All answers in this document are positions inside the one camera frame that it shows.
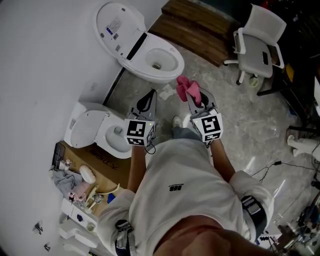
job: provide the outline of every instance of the white t-shirt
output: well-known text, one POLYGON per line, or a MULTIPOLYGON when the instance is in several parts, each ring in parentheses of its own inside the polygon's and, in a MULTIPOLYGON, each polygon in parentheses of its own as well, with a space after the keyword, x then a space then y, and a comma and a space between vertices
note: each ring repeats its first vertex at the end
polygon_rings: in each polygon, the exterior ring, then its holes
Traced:
POLYGON ((138 256, 152 256, 166 232, 181 219, 203 215, 224 229, 250 240, 241 198, 254 196, 263 206, 269 224, 274 199, 263 185, 243 171, 225 182, 210 164, 205 145, 197 140, 174 139, 147 155, 147 171, 136 194, 124 190, 101 213, 97 234, 114 255, 118 220, 134 229, 138 256))

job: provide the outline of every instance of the white chair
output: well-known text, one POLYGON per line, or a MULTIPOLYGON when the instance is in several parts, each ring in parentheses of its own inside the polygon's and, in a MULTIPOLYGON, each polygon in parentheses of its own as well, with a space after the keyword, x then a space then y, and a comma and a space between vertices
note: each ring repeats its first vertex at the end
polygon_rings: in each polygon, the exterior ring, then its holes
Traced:
POLYGON ((285 31, 286 23, 272 11, 261 6, 252 4, 250 17, 244 27, 233 32, 235 51, 238 59, 228 59, 223 65, 239 64, 241 75, 236 81, 240 85, 245 77, 245 73, 253 74, 255 77, 261 76, 270 78, 273 67, 284 68, 284 60, 277 44, 281 35, 285 31), (271 54, 268 46, 276 48, 279 65, 272 64, 271 54))

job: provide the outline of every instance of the logo on shirt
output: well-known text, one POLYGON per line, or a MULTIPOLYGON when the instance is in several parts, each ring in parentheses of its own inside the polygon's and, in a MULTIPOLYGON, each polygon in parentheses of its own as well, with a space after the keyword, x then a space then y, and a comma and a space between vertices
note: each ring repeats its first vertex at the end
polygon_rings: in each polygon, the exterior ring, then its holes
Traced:
POLYGON ((169 191, 176 191, 176 190, 181 190, 181 187, 183 186, 183 184, 174 184, 174 185, 170 185, 169 186, 169 191))

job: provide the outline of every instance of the sneaker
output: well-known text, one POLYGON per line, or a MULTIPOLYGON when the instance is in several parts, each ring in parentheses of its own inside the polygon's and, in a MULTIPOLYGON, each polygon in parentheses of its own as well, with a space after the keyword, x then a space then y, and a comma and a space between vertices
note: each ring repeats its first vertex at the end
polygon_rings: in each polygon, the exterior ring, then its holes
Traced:
POLYGON ((180 127, 182 128, 182 119, 175 115, 172 119, 172 127, 180 127))

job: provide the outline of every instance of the smart toilet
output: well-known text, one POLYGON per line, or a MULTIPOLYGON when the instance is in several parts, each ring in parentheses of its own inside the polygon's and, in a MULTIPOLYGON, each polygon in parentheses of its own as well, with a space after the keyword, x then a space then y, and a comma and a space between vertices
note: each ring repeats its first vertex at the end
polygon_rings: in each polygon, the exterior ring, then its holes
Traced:
POLYGON ((146 32, 145 18, 128 3, 103 4, 95 13, 93 28, 102 47, 137 77, 166 84, 184 70, 185 62, 179 51, 146 32))
POLYGON ((124 117, 106 106, 77 102, 69 119, 64 141, 74 148, 96 143, 116 158, 130 158, 131 146, 124 139, 124 124, 124 117))

